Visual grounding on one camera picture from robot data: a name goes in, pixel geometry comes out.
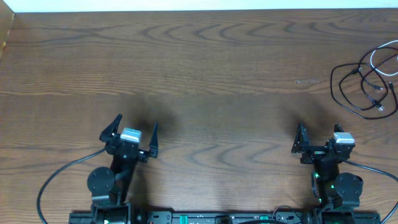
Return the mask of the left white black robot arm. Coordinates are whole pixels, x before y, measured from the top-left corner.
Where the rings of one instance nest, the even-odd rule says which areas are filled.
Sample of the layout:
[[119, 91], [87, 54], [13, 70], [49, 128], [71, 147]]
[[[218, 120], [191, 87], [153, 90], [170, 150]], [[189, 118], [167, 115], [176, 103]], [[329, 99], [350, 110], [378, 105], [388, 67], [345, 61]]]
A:
[[155, 123], [147, 151], [140, 149], [141, 132], [124, 128], [118, 133], [122, 115], [119, 114], [101, 132], [99, 140], [105, 143], [104, 150], [113, 157], [109, 167], [99, 167], [88, 176], [87, 186], [91, 192], [91, 223], [137, 223], [142, 215], [127, 201], [127, 193], [137, 163], [146, 163], [156, 158], [159, 151], [158, 124]]

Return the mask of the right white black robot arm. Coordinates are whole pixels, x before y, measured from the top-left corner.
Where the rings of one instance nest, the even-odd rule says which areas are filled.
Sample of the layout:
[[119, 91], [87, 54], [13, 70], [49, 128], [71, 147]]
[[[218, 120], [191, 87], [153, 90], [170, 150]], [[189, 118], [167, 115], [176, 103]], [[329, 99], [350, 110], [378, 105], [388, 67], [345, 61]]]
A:
[[312, 190], [319, 206], [307, 211], [303, 223], [354, 223], [354, 209], [360, 206], [363, 180], [339, 165], [349, 159], [355, 147], [354, 137], [335, 124], [334, 133], [323, 146], [314, 146], [307, 128], [298, 124], [291, 153], [301, 154], [300, 162], [313, 166]]

